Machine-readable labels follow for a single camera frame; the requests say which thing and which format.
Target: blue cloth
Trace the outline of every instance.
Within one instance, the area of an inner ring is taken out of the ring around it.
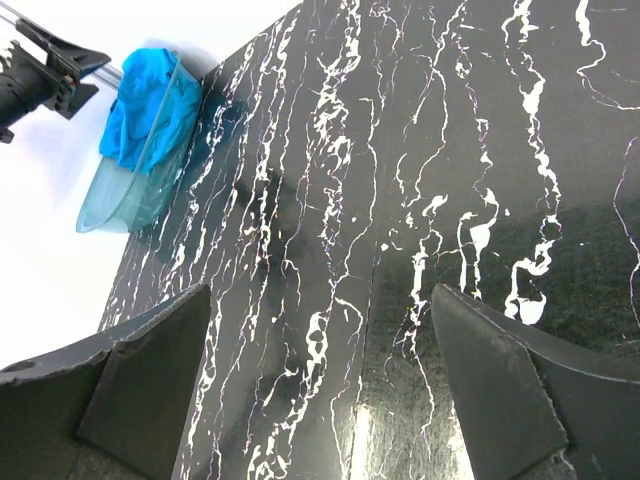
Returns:
[[[111,106],[100,153],[135,171],[178,61],[164,48],[142,48],[122,65],[118,97]],[[200,106],[200,86],[189,75],[176,76],[158,117],[150,148],[140,165],[149,173],[188,135]]]

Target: translucent blue container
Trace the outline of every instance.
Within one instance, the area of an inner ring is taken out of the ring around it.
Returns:
[[[154,142],[154,135],[159,131],[159,119],[162,118],[163,109],[168,106],[167,98],[171,89],[176,86],[176,80],[182,77],[184,80],[197,83],[181,64],[179,54],[173,54],[177,60],[176,68],[169,80],[169,86],[135,171],[120,167],[114,158],[102,157],[78,214],[78,233],[95,229],[134,232],[153,223],[166,210],[191,142],[195,120],[193,125],[189,126],[188,134],[166,153],[161,163],[156,164],[149,173],[141,172],[140,167],[148,162],[153,153],[151,145],[157,143]]]

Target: black marble surface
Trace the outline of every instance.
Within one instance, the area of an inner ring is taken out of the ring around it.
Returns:
[[[305,0],[211,72],[102,324],[212,286],[175,476],[469,478],[438,282],[640,359],[639,23],[633,0]]]

